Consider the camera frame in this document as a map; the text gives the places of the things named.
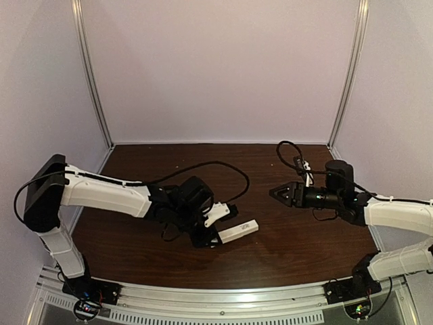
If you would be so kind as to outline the white remote control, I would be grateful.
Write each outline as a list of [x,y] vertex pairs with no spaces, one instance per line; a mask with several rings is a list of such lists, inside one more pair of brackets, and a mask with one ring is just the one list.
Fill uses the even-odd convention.
[[223,244],[232,242],[234,240],[240,239],[244,236],[257,232],[259,230],[258,223],[256,220],[250,220],[245,223],[241,223],[237,226],[227,228],[226,230],[219,232],[219,238]]

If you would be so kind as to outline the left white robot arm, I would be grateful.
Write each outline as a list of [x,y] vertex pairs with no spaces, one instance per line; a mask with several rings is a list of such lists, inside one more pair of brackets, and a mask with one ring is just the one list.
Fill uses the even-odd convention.
[[60,219],[61,206],[115,211],[174,225],[189,234],[195,247],[220,242],[214,223],[230,213],[198,177],[179,186],[126,181],[83,171],[67,164],[61,154],[53,155],[21,190],[27,191],[26,203],[17,219],[38,234],[57,261],[66,287],[79,298],[89,298],[97,285]]

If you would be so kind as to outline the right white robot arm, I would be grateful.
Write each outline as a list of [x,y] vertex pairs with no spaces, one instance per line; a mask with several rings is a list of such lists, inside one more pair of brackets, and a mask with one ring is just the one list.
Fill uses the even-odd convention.
[[352,270],[352,290],[368,293],[379,281],[432,271],[432,202],[382,197],[361,189],[353,180],[352,165],[343,160],[325,164],[325,186],[311,184],[312,173],[296,167],[301,182],[273,188],[270,197],[287,207],[329,209],[342,220],[358,226],[384,226],[423,233],[423,242],[365,256]]

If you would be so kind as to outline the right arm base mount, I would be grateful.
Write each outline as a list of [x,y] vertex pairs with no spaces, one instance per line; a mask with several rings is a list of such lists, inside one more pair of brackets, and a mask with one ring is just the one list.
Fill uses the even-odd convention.
[[344,280],[331,279],[323,285],[323,290],[328,305],[342,303],[345,314],[360,322],[373,313],[371,296],[380,293],[382,287],[377,281],[353,276]]

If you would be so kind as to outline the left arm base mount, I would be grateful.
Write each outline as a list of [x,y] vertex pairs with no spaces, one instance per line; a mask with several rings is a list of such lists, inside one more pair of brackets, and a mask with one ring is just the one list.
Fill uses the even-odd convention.
[[62,292],[72,295],[76,302],[72,307],[75,317],[82,322],[94,320],[103,309],[103,304],[116,305],[122,286],[115,282],[93,278],[66,278]]

